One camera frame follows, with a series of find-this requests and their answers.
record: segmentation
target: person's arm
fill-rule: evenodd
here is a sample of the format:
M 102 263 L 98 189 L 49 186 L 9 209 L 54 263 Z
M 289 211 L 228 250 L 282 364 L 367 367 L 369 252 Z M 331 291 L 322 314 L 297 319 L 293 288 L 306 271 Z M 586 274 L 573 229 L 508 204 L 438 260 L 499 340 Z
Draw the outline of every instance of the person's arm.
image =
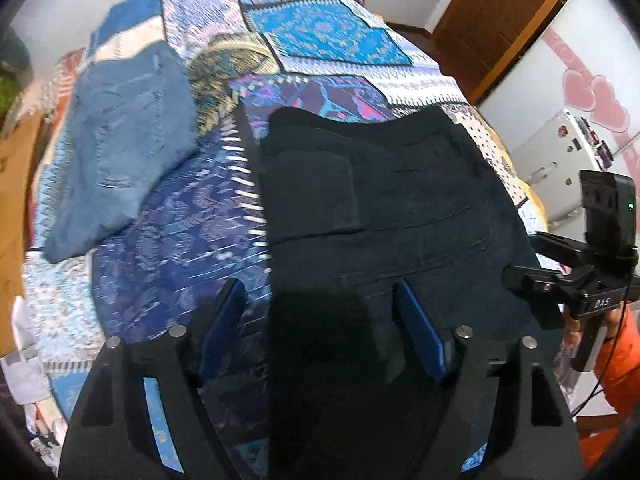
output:
M 615 338 L 609 338 L 602 345 L 594 367 L 599 378 L 609 360 L 614 341 Z M 636 319 L 630 311 L 625 314 L 620 338 L 601 384 L 607 402 L 625 418 L 633 405 L 640 402 L 640 335 Z

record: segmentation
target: blue jeans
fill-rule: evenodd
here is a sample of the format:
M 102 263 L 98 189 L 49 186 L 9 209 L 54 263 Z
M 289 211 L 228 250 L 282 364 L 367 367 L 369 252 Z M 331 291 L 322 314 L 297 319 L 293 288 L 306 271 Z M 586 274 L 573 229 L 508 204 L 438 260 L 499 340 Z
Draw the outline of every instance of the blue jeans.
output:
M 164 41 L 89 66 L 76 81 L 68 125 L 77 147 L 44 246 L 52 263 L 127 226 L 156 182 L 197 149 L 189 81 Z

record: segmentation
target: bed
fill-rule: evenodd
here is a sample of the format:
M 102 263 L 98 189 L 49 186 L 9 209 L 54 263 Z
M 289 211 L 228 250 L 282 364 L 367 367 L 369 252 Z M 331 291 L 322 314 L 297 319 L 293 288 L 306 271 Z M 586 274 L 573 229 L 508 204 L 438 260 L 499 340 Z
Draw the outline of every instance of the bed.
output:
M 77 145 L 74 122 L 82 113 L 74 104 L 76 79 L 93 65 L 123 63 L 159 43 L 171 48 L 189 78 L 198 149 L 161 178 L 128 227 L 85 256 L 49 263 L 42 248 L 63 207 Z M 257 196 L 246 159 L 236 154 L 230 160 L 236 152 L 220 133 L 242 123 L 258 141 L 268 134 L 269 115 L 283 106 L 337 121 L 375 122 L 428 105 L 466 128 L 527 231 L 546 230 L 542 204 L 517 178 L 500 139 L 455 80 L 353 0 L 126 0 L 114 6 L 86 48 L 64 56 L 49 80 L 23 93 L 3 132 L 10 135 L 25 114 L 46 112 L 48 144 L 28 194 L 31 248 L 22 278 L 52 398 L 26 406 L 28 418 L 43 421 L 62 442 L 64 421 L 106 337 L 137 342 L 188 323 L 198 297 L 235 276 L 251 306 L 222 371 L 201 396 L 242 477 L 265 478 L 266 232 L 259 208 L 248 214 L 236 200 Z M 540 259 L 545 267 L 556 265 Z M 157 385 L 145 380 L 145 387 L 162 461 L 181 470 Z M 60 446 L 36 439 L 34 447 L 55 469 Z M 468 467 L 479 460 L 481 453 Z

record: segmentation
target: brown door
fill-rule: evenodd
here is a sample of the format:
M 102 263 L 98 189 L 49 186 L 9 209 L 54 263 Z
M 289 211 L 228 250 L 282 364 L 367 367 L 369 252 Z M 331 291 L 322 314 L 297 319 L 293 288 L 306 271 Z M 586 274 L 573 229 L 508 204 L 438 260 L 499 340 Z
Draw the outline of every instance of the brown door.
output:
M 491 85 L 492 81 L 483 81 L 490 72 L 496 72 L 492 78 L 495 80 L 507 68 L 558 1 L 451 1 L 433 32 L 433 42 L 447 58 L 464 67 L 474 82 L 476 90 L 471 92 L 471 100 L 477 100 Z M 485 88 L 478 92 L 481 82 Z

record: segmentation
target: heart pattern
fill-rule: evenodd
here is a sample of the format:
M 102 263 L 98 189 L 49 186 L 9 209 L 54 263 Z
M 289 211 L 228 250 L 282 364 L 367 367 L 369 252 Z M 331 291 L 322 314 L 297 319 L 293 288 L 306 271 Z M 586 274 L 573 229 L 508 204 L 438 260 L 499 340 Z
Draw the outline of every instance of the heart pattern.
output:
M 629 127 L 629 112 L 619 101 L 613 86 L 603 75 L 597 75 L 591 82 L 596 106 L 591 112 L 591 122 L 604 126 L 612 132 L 624 132 Z
M 591 80 L 580 72 L 568 69 L 562 76 L 564 102 L 573 108 L 589 112 L 596 107 L 596 94 L 591 89 Z

